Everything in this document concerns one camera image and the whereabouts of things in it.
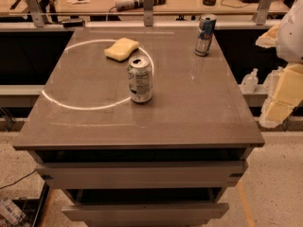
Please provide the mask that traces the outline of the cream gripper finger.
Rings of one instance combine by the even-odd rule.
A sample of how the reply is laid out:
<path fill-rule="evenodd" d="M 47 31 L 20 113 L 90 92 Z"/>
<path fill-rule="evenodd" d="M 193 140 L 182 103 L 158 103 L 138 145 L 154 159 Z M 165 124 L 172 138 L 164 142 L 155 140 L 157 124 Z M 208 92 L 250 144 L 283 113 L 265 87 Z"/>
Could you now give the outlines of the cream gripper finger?
<path fill-rule="evenodd" d="M 272 26 L 267 32 L 257 38 L 256 45 L 263 48 L 275 47 L 278 29 L 279 25 Z"/>
<path fill-rule="evenodd" d="M 275 128 L 303 101 L 303 64 L 288 63 L 274 81 L 274 90 L 268 93 L 259 117 L 264 128 Z"/>

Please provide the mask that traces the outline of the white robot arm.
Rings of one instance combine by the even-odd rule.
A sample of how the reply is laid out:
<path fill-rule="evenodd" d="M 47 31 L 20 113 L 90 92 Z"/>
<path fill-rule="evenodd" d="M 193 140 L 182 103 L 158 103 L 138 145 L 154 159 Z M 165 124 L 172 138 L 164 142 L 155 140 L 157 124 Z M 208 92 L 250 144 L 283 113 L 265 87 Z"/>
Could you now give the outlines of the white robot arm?
<path fill-rule="evenodd" d="M 287 65 L 274 75 L 274 90 L 268 93 L 259 124 L 275 128 L 303 101 L 303 0 L 296 0 L 279 25 L 259 36 L 256 45 L 274 47 Z"/>

